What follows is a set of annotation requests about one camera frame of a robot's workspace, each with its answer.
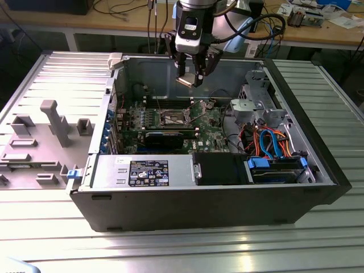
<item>motherboard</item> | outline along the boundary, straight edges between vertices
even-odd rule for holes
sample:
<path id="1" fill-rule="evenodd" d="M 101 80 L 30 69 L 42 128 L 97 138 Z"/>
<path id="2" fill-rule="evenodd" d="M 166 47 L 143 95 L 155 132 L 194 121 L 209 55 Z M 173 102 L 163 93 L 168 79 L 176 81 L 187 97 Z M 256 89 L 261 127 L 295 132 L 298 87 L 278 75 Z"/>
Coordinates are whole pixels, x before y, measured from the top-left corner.
<path id="1" fill-rule="evenodd" d="M 135 102 L 119 110 L 117 131 L 120 154 L 229 152 L 213 101 Z"/>

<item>power supply label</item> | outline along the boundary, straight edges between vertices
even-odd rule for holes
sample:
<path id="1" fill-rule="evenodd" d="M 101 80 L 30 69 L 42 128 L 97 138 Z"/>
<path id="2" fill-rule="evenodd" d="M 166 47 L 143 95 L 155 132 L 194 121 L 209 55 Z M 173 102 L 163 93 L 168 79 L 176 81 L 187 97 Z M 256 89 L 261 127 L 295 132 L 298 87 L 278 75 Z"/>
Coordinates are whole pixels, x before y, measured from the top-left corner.
<path id="1" fill-rule="evenodd" d="M 131 161 L 129 186 L 169 186 L 167 160 Z"/>

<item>blue clip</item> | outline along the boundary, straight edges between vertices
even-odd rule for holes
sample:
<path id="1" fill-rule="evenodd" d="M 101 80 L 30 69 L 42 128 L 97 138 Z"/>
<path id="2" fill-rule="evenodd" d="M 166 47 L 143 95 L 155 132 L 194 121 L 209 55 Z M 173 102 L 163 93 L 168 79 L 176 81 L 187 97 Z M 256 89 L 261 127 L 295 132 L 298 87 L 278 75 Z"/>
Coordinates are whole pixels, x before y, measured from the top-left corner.
<path id="1" fill-rule="evenodd" d="M 106 147 L 104 145 L 101 145 L 100 146 L 100 151 L 105 153 L 106 152 Z"/>
<path id="2" fill-rule="evenodd" d="M 269 162 L 266 158 L 250 158 L 248 160 L 248 166 L 250 169 L 253 168 L 269 168 Z"/>
<path id="3" fill-rule="evenodd" d="M 80 169 L 70 169 L 67 173 L 68 179 L 79 179 L 82 178 L 82 173 Z"/>
<path id="4" fill-rule="evenodd" d="M 111 117 L 113 117 L 115 113 L 114 113 L 114 111 L 108 109 L 107 114 L 110 115 Z"/>
<path id="5" fill-rule="evenodd" d="M 306 158 L 300 158 L 300 161 L 301 161 L 302 166 L 306 169 L 307 165 L 308 165 Z"/>

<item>wooden table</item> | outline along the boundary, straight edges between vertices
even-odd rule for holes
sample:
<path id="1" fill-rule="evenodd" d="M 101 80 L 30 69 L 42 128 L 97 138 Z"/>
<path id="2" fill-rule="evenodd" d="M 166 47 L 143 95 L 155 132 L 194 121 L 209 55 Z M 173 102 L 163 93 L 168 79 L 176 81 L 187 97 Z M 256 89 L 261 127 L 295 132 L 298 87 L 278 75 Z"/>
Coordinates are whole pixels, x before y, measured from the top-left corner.
<path id="1" fill-rule="evenodd" d="M 116 5 L 127 0 L 108 0 L 109 5 Z M 266 0 L 268 12 L 277 12 L 278 7 L 285 0 Z M 119 7 L 118 11 L 130 9 L 145 4 L 145 0 L 136 0 L 134 3 Z M 99 10 L 108 11 L 107 0 L 103 0 L 97 6 Z M 173 29 L 172 15 L 173 4 L 168 5 L 168 22 L 165 31 Z M 363 6 L 351 5 L 350 12 L 364 12 Z M 90 9 L 87 15 L 71 15 L 57 13 L 39 13 L 30 11 L 10 11 L 10 16 L 22 27 L 29 30 L 62 32 L 67 39 L 69 50 L 78 51 L 75 41 L 75 34 L 104 34 L 115 36 L 147 36 L 147 7 L 142 7 L 127 13 L 124 19 L 115 18 L 109 14 L 101 14 Z M 166 17 L 166 8 L 163 3 L 158 4 L 158 23 L 157 30 L 160 31 Z M 151 32 L 154 31 L 154 16 L 151 18 Z M 0 10 L 0 28 L 14 28 L 5 14 Z M 358 46 L 363 33 L 359 27 L 347 30 L 325 21 L 321 28 L 287 26 L 282 45 L 332 48 L 332 49 L 351 49 Z M 259 24 L 254 37 L 267 35 L 263 24 Z"/>

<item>workbench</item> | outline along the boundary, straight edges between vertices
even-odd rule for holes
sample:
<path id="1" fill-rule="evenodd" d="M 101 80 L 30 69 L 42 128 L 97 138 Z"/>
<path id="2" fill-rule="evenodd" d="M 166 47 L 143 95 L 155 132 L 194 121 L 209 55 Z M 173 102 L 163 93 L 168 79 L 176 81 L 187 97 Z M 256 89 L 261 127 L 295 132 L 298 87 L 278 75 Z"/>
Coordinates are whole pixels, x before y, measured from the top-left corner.
<path id="1" fill-rule="evenodd" d="M 268 12 L 277 12 L 284 0 L 266 1 Z M 120 4 L 119 0 L 109 0 L 109 5 Z M 137 0 L 130 5 L 121 7 L 120 10 L 131 9 L 143 5 L 143 0 Z M 108 11 L 107 2 L 102 1 L 97 5 L 99 10 Z M 168 22 L 164 31 L 170 31 L 174 27 L 172 19 L 173 4 L 168 5 Z M 363 6 L 351 5 L 349 12 L 363 12 Z M 39 13 L 30 11 L 11 11 L 9 15 L 25 30 L 62 32 L 68 43 L 70 51 L 78 51 L 75 34 L 99 34 L 115 36 L 147 36 L 147 7 L 139 8 L 127 13 L 124 19 L 113 17 L 109 14 L 101 14 L 90 9 L 87 15 Z M 158 4 L 158 23 L 157 31 L 162 28 L 166 17 L 166 8 L 164 3 Z M 154 32 L 154 16 L 151 17 L 151 36 Z M 15 28 L 5 14 L 0 10 L 0 28 Z M 256 33 L 251 34 L 253 37 L 266 36 L 267 32 L 263 24 L 259 24 Z M 330 48 L 330 49 L 347 49 L 355 50 L 363 37 L 361 29 L 358 27 L 347 30 L 331 22 L 325 21 L 321 28 L 317 27 L 288 27 L 282 40 L 283 46 L 294 47 L 311 47 L 311 48 Z"/>
<path id="2" fill-rule="evenodd" d="M 108 58 L 41 55 L 0 113 L 0 149 L 13 133 L 15 114 L 48 123 L 34 112 L 43 99 L 57 100 L 69 122 L 84 115 L 93 122 L 111 76 Z M 64 189 L 0 184 L 0 255 L 25 260 L 42 273 L 363 272 L 364 116 L 321 67 L 274 62 L 353 186 L 334 204 L 313 208 L 293 225 L 98 233 Z M 61 84 L 65 77 L 68 83 Z M 330 84 L 322 84 L 325 78 Z"/>

